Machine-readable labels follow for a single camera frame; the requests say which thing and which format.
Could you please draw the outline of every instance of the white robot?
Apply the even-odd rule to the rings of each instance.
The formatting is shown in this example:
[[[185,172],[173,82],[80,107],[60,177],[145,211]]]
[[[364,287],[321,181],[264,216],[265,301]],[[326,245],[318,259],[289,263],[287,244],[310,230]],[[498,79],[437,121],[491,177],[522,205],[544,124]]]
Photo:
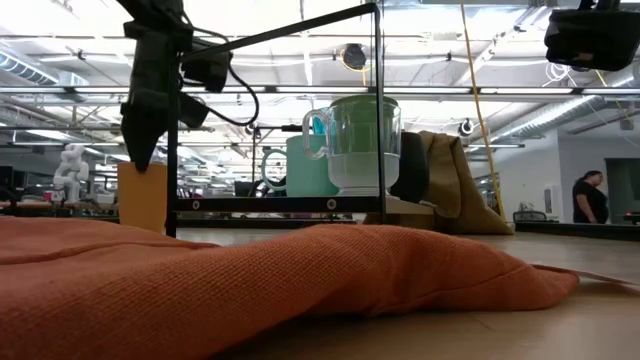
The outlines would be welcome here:
[[[89,178],[89,164],[82,161],[84,146],[69,144],[60,154],[60,166],[53,175],[53,201],[65,199],[64,190],[67,188],[66,201],[80,200],[80,181]]]

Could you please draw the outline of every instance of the yellow pole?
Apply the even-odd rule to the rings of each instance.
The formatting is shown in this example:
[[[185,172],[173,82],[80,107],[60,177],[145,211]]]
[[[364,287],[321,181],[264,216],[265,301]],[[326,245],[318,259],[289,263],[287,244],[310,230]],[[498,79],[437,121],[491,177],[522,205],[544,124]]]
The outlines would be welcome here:
[[[504,215],[504,207],[502,206],[502,197],[500,196],[500,186],[496,180],[496,173],[493,167],[493,156],[491,154],[491,148],[489,147],[489,139],[487,138],[487,129],[484,126],[484,120],[482,119],[482,112],[480,111],[480,100],[478,99],[478,87],[476,85],[476,74],[473,70],[473,59],[471,58],[471,44],[469,43],[469,32],[467,31],[467,15],[464,11],[464,1],[460,3],[460,10],[462,11],[462,25],[464,26],[464,38],[467,45],[467,59],[469,61],[469,70],[471,72],[471,84],[473,85],[473,99],[476,103],[476,113],[478,114],[478,122],[482,129],[482,138],[484,139],[485,150],[487,151],[487,158],[489,159],[489,170],[491,171],[491,182],[493,183],[493,191],[496,193],[496,200],[498,201],[498,209],[500,209],[500,217],[502,221],[507,222]]]

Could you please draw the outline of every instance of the green mug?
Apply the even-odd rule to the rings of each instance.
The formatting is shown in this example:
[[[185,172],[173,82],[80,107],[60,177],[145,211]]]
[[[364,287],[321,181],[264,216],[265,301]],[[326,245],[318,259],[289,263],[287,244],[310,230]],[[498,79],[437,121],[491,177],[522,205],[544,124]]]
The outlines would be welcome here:
[[[310,135],[309,144],[313,151],[325,148],[324,135]],[[267,159],[271,154],[282,154],[287,158],[287,184],[273,185],[267,178]],[[287,150],[266,150],[262,158],[262,180],[273,191],[287,191],[289,197],[334,196],[338,188],[329,181],[327,158],[312,160],[303,151],[302,135],[287,139]]]

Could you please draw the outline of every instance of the orange fabric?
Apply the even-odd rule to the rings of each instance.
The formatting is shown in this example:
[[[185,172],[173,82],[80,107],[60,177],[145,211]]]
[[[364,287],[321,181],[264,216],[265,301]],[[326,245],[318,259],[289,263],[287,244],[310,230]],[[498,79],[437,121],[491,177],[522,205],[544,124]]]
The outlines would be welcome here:
[[[578,284],[392,226],[236,247],[81,220],[0,219],[0,234],[3,359],[199,359],[301,314],[544,309]]]

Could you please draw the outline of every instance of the wooden floor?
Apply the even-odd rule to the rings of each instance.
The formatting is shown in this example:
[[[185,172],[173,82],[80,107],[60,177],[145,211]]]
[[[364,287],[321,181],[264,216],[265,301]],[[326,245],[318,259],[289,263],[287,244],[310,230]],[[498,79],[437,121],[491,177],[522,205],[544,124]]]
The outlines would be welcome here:
[[[179,238],[242,245],[281,232],[183,229]],[[530,263],[640,283],[640,243],[527,233],[471,238]],[[640,287],[583,280],[568,301],[544,311],[295,320],[215,359],[640,359]]]

